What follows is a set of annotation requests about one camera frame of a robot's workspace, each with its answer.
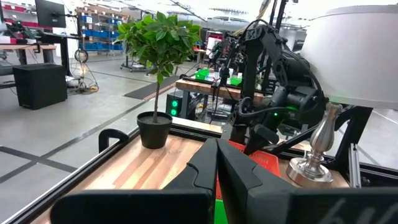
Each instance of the black clamp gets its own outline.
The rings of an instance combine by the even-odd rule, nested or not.
[[[34,45],[37,46],[37,49],[33,49],[33,52],[34,52],[35,54],[41,53],[42,48],[40,47],[40,44],[36,42],[36,43],[34,43]]]

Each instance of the chrome decorative object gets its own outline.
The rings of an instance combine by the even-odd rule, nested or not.
[[[293,158],[286,170],[287,175],[302,187],[324,188],[333,182],[330,171],[321,165],[323,153],[331,149],[335,139],[335,121],[343,107],[329,102],[318,128],[312,133],[311,152],[307,158]]]

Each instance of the computer monitor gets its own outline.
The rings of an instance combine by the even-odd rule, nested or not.
[[[46,0],[35,0],[37,20],[40,26],[66,28],[65,8],[63,4],[58,4]]]

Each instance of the desk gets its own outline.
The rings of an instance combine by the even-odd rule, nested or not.
[[[201,126],[196,121],[176,121],[178,124],[194,125],[196,128]],[[215,130],[214,126],[201,126],[206,127],[211,131]],[[185,168],[186,163],[202,145],[201,141],[169,135],[163,149],[152,150],[144,148],[139,137],[134,138],[68,194],[85,189],[162,189]],[[279,161],[280,172],[282,178],[291,183],[285,175],[287,163],[288,161]],[[335,178],[332,187],[349,187],[339,173],[332,174]],[[46,209],[32,223],[50,224],[49,211],[49,208]]]
[[[175,87],[179,90],[183,90],[182,107],[181,107],[181,118],[187,118],[187,108],[189,104],[190,92],[201,93],[204,95],[212,95],[213,89],[210,84],[199,83],[194,81],[178,80],[175,82]],[[229,92],[233,97],[233,100],[238,100],[241,97],[241,90],[235,88],[229,88]],[[219,97],[231,99],[228,90],[225,87],[220,88]],[[254,93],[254,102],[260,103],[264,99],[264,95],[260,93]]]
[[[57,47],[55,45],[49,44],[40,44],[40,49],[43,51],[43,60],[44,63],[54,63],[54,57],[52,50],[55,50]],[[27,64],[26,61],[26,51],[25,50],[35,50],[37,46],[35,44],[0,44],[0,50],[16,50],[20,65],[10,65],[0,67],[0,76],[4,75],[12,75],[12,68],[20,67]]]

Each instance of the green mat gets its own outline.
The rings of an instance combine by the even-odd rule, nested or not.
[[[226,219],[225,209],[224,209],[224,202],[219,199],[216,199],[214,224],[228,224],[228,221]]]

